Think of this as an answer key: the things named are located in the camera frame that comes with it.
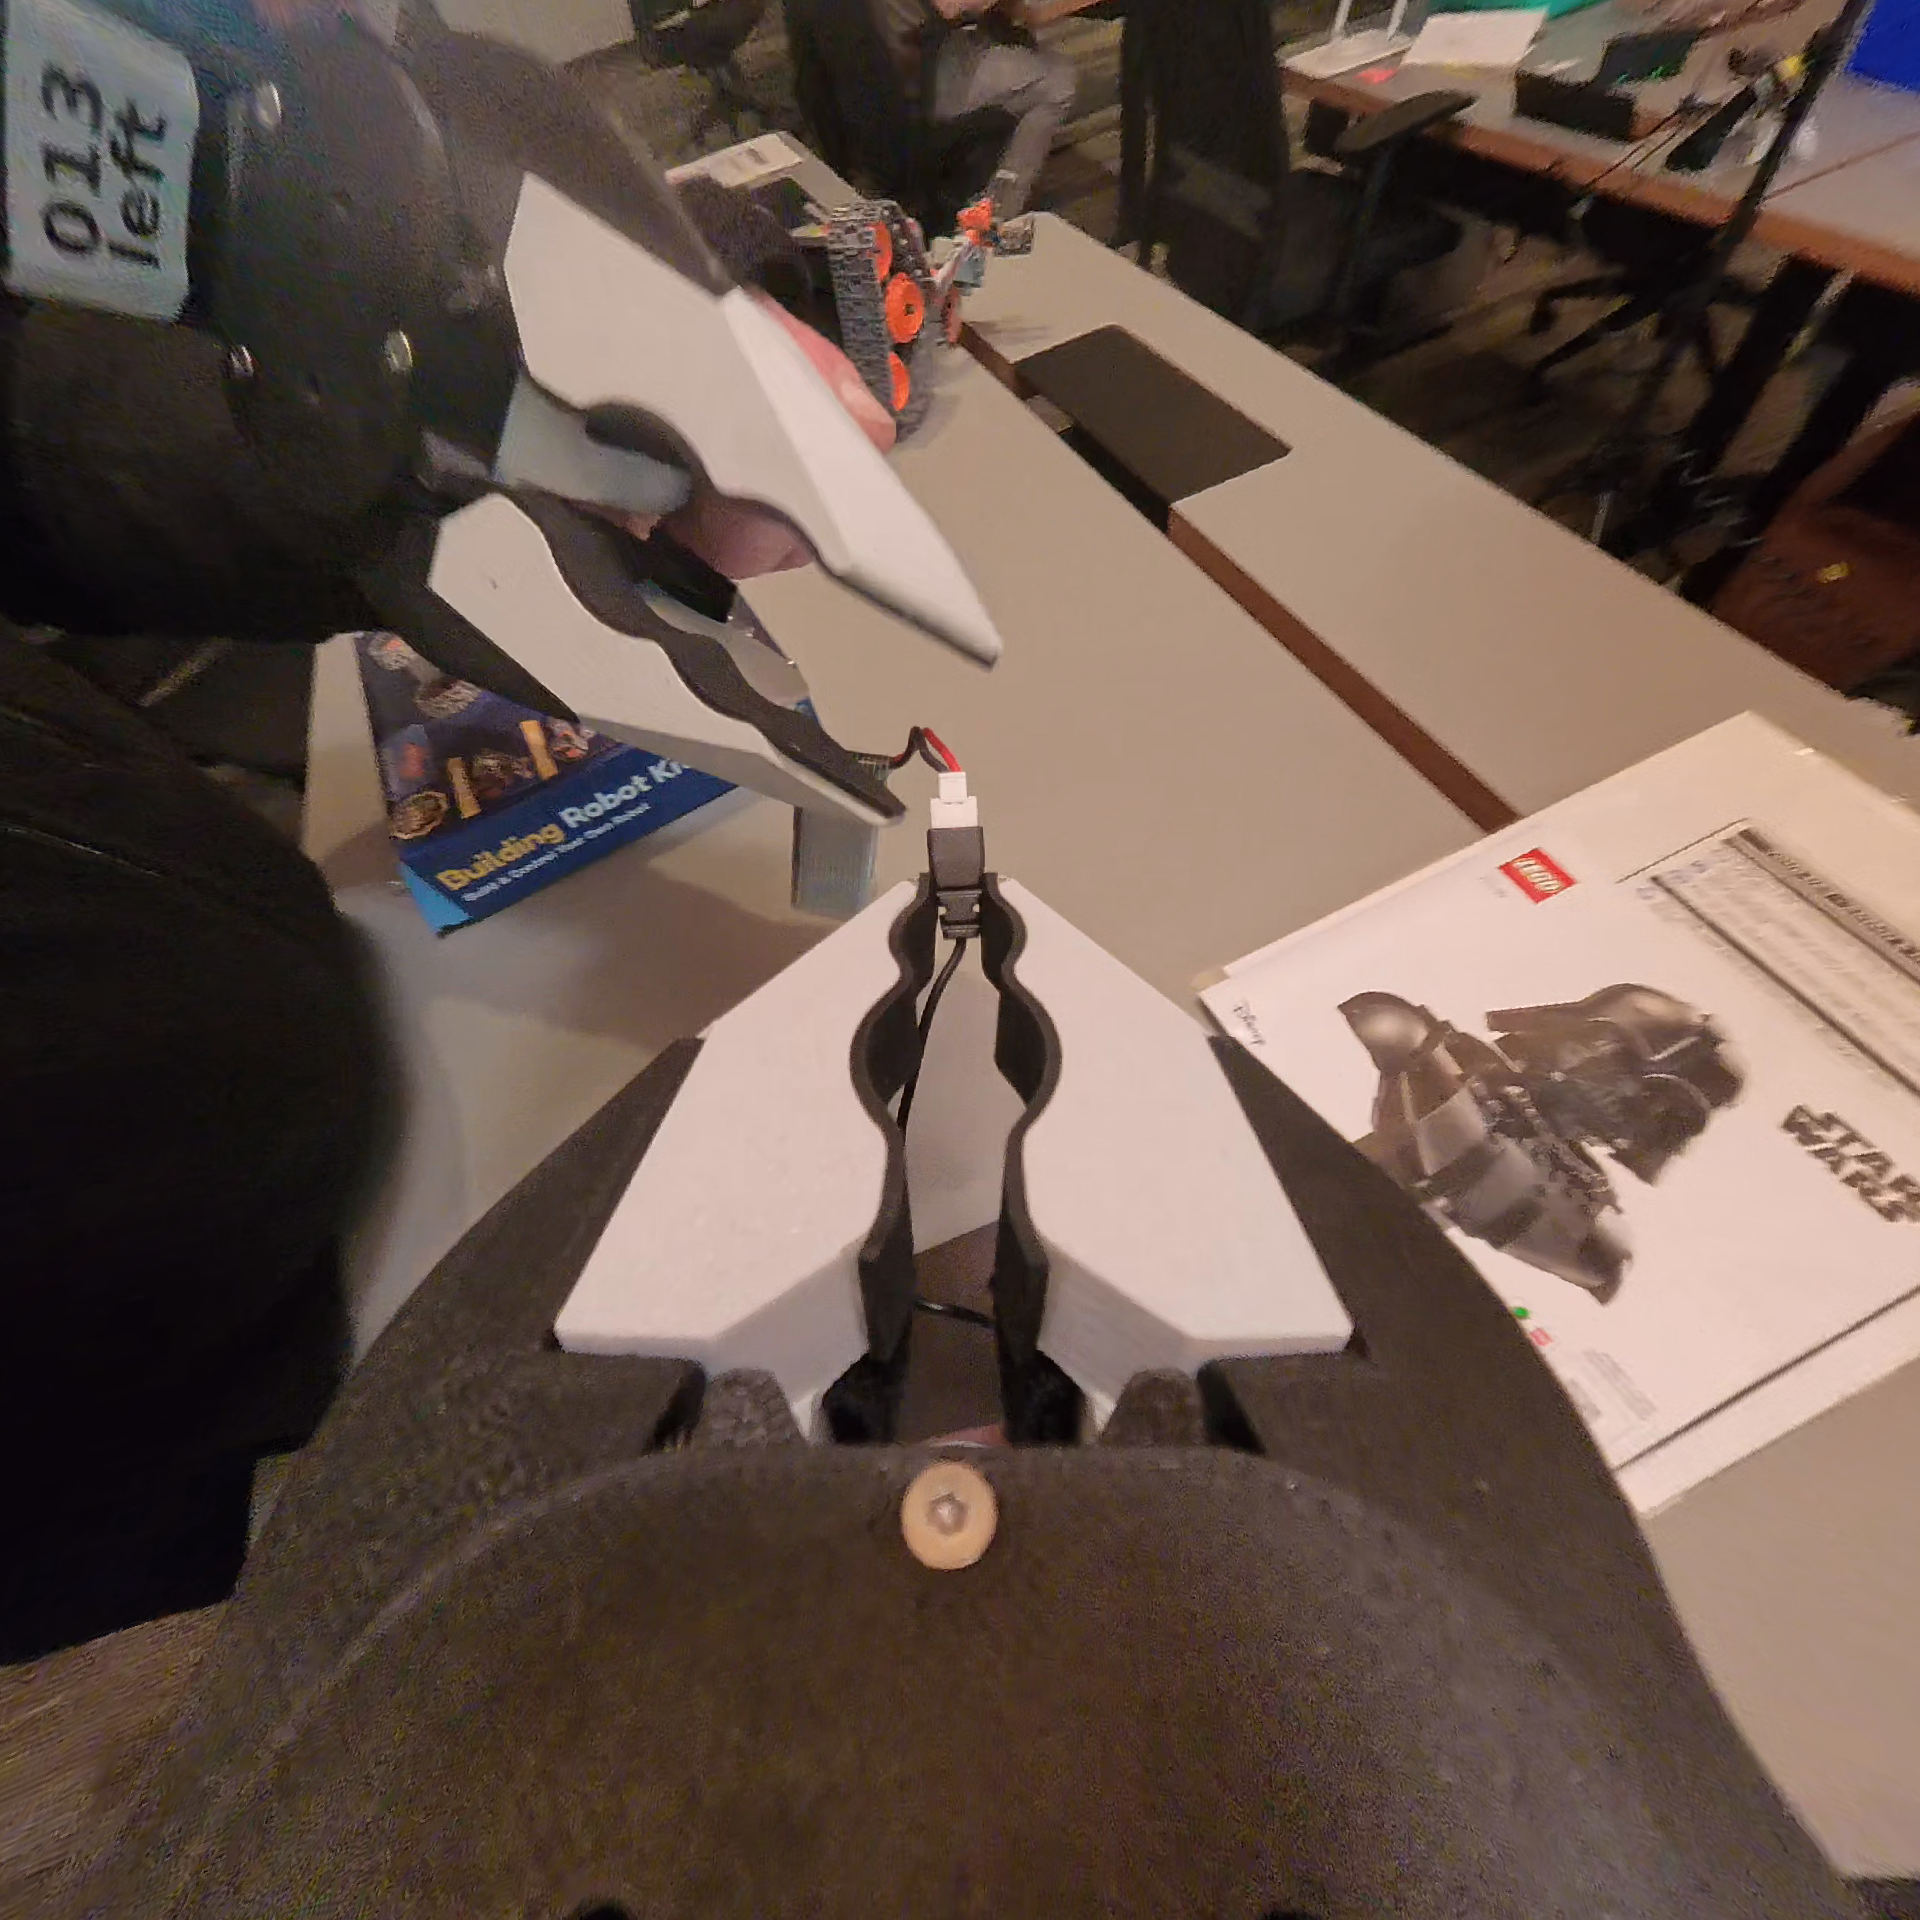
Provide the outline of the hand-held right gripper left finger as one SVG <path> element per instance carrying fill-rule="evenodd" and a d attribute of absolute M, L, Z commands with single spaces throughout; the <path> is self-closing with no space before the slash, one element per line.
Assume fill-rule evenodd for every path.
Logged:
<path fill-rule="evenodd" d="M 717 1017 L 566 1296 L 564 1353 L 778 1381 L 806 1438 L 869 1347 L 857 1251 L 886 1146 L 854 1088 L 860 1021 L 899 982 L 899 882 Z"/>

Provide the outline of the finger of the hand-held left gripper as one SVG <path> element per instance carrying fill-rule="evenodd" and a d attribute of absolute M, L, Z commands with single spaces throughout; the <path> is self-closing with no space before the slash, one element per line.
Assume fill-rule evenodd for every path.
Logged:
<path fill-rule="evenodd" d="M 1001 633 L 941 529 L 742 287 L 702 287 L 539 175 L 504 274 L 532 381 L 584 419 L 652 426 L 709 491 L 797 535 L 844 587 L 978 664 Z"/>
<path fill-rule="evenodd" d="M 422 651 L 453 679 L 570 729 L 587 755 L 544 805 L 534 849 L 664 849 L 748 800 L 792 809 L 805 909 L 861 902 L 905 815 L 884 755 L 833 738 L 800 662 L 752 602 L 673 541 L 635 541 L 547 494 L 451 513 L 422 565 Z"/>

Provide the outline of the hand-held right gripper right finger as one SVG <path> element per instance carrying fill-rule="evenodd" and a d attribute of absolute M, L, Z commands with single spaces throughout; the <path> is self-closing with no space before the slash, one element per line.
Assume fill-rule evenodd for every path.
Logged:
<path fill-rule="evenodd" d="M 1008 877 L 992 986 L 1020 1103 L 992 1269 L 1008 1438 L 1069 1443 L 1142 1373 L 1342 1353 L 1353 1318 L 1203 1026 Z"/>

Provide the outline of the orange grey tracked brick robot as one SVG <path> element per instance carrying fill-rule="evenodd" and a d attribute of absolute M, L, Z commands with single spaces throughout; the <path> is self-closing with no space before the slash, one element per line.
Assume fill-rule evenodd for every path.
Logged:
<path fill-rule="evenodd" d="M 899 201 L 854 198 L 828 210 L 813 237 L 842 351 L 902 441 L 930 405 L 940 351 L 957 344 L 964 302 L 992 258 L 1033 249 L 1035 216 L 1001 216 L 997 198 L 982 197 L 929 240 Z"/>

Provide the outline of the small battery with red wires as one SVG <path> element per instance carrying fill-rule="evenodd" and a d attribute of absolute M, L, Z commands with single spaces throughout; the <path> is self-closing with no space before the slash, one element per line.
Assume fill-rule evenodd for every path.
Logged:
<path fill-rule="evenodd" d="M 781 722 L 761 731 L 774 739 L 786 759 L 886 819 L 901 813 L 894 779 L 907 766 L 921 762 L 936 776 L 929 805 L 930 822 L 936 826 L 978 825 L 964 762 L 938 729 L 914 725 L 894 749 L 852 749 L 826 729 L 800 667 L 745 605 L 736 605 L 731 619 L 717 627 L 717 643 L 742 682 L 752 688 L 754 699 L 781 715 Z"/>

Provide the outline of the person's left forearm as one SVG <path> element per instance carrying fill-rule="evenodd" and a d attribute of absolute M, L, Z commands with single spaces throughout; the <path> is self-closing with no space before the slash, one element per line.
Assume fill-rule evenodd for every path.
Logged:
<path fill-rule="evenodd" d="M 488 641 L 425 584 L 417 441 L 337 397 L 289 417 L 195 326 L 5 295 L 5 643 Z"/>

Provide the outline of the brown wooden desk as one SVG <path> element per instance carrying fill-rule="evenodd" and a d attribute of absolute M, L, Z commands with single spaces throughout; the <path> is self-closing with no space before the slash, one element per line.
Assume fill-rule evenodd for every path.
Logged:
<path fill-rule="evenodd" d="M 1625 136 L 1598 135 L 1525 113 L 1517 79 L 1547 75 L 1566 83 L 1598 70 L 1611 39 L 1673 24 L 1669 7 L 1586 3 L 1549 15 L 1528 55 L 1507 66 L 1410 64 L 1412 26 L 1389 39 L 1374 19 L 1342 30 L 1360 51 L 1333 66 L 1318 55 L 1328 31 L 1286 43 L 1281 55 L 1289 95 L 1347 113 L 1371 113 L 1425 88 L 1467 88 L 1472 103 L 1441 136 L 1465 153 L 1611 201 L 1657 208 L 1697 226 L 1725 222 L 1760 163 L 1760 133 L 1725 136 L 1712 161 L 1673 169 L 1669 154 L 1698 133 L 1710 106 L 1731 98 L 1742 77 L 1732 51 L 1785 58 L 1835 26 L 1844 3 L 1710 3 L 1717 34 L 1702 37 L 1667 79 L 1634 87 Z M 1918 291 L 1918 128 L 1915 93 L 1860 79 L 1826 77 L 1808 105 L 1803 133 L 1760 191 L 1755 245 L 1811 265 L 1849 274 L 1900 297 Z"/>

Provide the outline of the person's left hand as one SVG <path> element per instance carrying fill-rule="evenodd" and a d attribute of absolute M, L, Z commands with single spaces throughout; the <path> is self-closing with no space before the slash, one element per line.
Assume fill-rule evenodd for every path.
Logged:
<path fill-rule="evenodd" d="M 750 287 L 756 306 L 802 349 L 813 373 L 878 453 L 897 446 L 897 419 L 875 400 L 837 343 L 788 313 L 770 291 Z M 630 518 L 637 537 L 666 535 L 733 583 L 817 562 L 812 544 L 779 513 L 741 495 L 697 486 L 688 503 L 660 518 Z"/>

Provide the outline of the white leaflet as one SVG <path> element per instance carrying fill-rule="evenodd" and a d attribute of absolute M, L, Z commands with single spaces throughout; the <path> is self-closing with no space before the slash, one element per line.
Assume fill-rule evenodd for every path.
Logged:
<path fill-rule="evenodd" d="M 707 178 L 724 186 L 750 186 L 793 175 L 806 157 L 802 146 L 792 142 L 781 130 L 766 130 L 721 151 L 673 163 L 666 169 L 666 178 L 675 184 Z"/>

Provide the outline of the blue robot kit box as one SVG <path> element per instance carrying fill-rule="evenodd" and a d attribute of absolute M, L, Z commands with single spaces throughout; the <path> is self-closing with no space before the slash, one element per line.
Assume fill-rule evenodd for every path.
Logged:
<path fill-rule="evenodd" d="M 355 633 L 353 657 L 400 879 L 437 933 L 705 825 L 736 794 L 721 776 L 453 679 L 398 635 Z"/>

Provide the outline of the white brick set instruction booklet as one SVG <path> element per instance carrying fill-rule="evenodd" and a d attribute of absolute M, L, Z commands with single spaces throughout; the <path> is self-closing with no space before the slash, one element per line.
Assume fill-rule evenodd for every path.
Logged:
<path fill-rule="evenodd" d="M 1214 1023 L 1657 1513 L 1915 1363 L 1915 807 L 1739 715 L 1282 942 Z"/>

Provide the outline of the black chair with jacket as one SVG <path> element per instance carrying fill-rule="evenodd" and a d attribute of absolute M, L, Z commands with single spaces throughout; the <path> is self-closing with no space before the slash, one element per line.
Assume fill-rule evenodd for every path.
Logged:
<path fill-rule="evenodd" d="M 1321 166 L 1299 166 L 1269 3 L 1128 7 L 1142 55 L 1147 160 L 1136 245 L 1171 282 L 1269 344 L 1318 351 L 1330 379 L 1434 338 L 1397 311 L 1460 224 L 1410 179 L 1405 154 L 1472 93 L 1428 88 L 1350 121 Z"/>

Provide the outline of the person's black clothing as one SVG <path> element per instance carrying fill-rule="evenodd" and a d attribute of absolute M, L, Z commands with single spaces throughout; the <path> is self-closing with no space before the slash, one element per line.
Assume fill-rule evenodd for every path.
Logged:
<path fill-rule="evenodd" d="M 368 959 L 296 840 L 5 631 L 3 1655 L 233 1590 L 347 1363 Z"/>

